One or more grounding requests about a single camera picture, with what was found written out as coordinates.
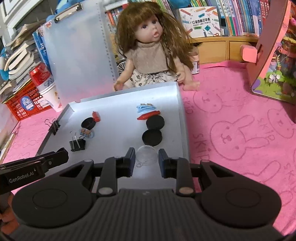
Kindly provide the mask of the person's left hand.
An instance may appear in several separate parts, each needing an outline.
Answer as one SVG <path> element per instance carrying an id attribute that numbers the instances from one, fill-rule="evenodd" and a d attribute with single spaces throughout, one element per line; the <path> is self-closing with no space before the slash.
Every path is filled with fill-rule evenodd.
<path id="1" fill-rule="evenodd" d="M 6 235 L 10 235 L 20 226 L 12 209 L 13 198 L 14 194 L 10 192 L 7 200 L 8 208 L 6 208 L 5 211 L 1 213 L 1 221 L 4 223 L 1 226 L 1 232 Z"/>

